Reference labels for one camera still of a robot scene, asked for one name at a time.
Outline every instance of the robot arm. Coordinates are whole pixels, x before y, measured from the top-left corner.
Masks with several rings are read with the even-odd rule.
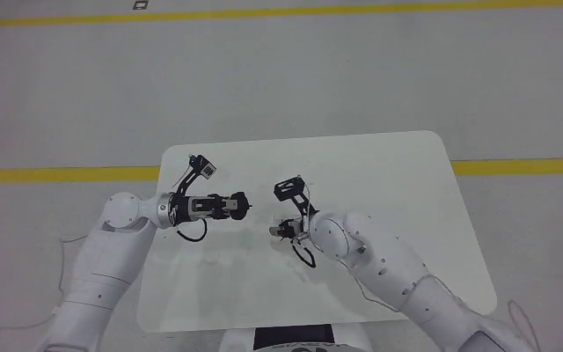
[[[274,193],[280,201],[291,199],[302,219],[309,213],[309,230],[291,219],[294,226],[272,228],[270,233],[297,242],[308,237],[371,293],[418,325],[442,351],[534,351],[514,329],[481,316],[455,297],[400,237],[379,228],[369,216],[316,211],[303,187],[303,180],[294,178],[276,185]]]
[[[147,201],[130,193],[109,198],[75,260],[70,290],[35,350],[99,351],[113,309],[141,272],[157,229],[205,218],[245,217],[250,205],[242,192],[231,197],[187,196],[186,190],[197,176],[208,179],[216,171],[203,156],[191,157],[190,166],[192,171],[175,193],[158,194]],[[199,241],[204,236],[186,239]]]

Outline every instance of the gray floor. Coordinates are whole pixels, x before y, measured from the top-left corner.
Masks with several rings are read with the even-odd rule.
[[[5,17],[120,13],[129,2],[0,3]],[[153,11],[260,6],[162,1]],[[314,4],[334,4],[315,0]],[[268,6],[303,5],[269,0]],[[430,129],[451,159],[560,158],[561,9],[102,26],[0,27],[0,168],[157,165],[174,144]],[[544,351],[563,350],[563,176],[458,179],[498,295]],[[105,199],[152,182],[0,185],[0,325],[57,302],[57,239],[83,236]],[[67,265],[79,245],[69,245]],[[214,351],[222,332],[145,334],[140,281],[104,351]],[[382,351],[434,351],[408,321],[365,325]],[[0,334],[33,346],[45,327]]]

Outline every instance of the yellow floor stripe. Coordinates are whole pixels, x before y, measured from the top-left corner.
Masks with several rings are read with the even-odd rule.
[[[379,4],[299,7],[287,9],[249,9],[201,12],[139,13],[124,15],[45,17],[45,18],[4,18],[0,26],[57,26],[93,25],[102,23],[189,21],[219,18],[264,18],[287,16],[319,16],[341,14],[366,14],[419,11],[474,11],[536,7],[563,6],[563,0],[490,0],[478,2],[428,3],[428,4]]]
[[[563,174],[563,159],[452,161],[456,176]],[[0,183],[156,181],[159,166],[0,169]]]

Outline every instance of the small sticker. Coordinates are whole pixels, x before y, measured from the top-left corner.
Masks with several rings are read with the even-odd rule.
[[[135,1],[133,10],[147,10],[147,7],[149,7],[149,0]]]

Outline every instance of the white table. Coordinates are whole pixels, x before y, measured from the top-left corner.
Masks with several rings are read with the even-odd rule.
[[[440,137],[432,132],[329,136],[171,147],[158,192],[186,170],[188,154],[216,167],[188,193],[247,194],[243,221],[208,221],[189,243],[158,231],[144,266],[137,321],[147,332],[194,331],[403,319],[362,298],[338,263],[316,252],[307,268],[287,241],[268,234],[274,216],[296,214],[274,184],[301,174],[316,209],[371,215],[419,252],[430,270],[477,312],[496,294]],[[201,222],[182,225],[199,237]]]

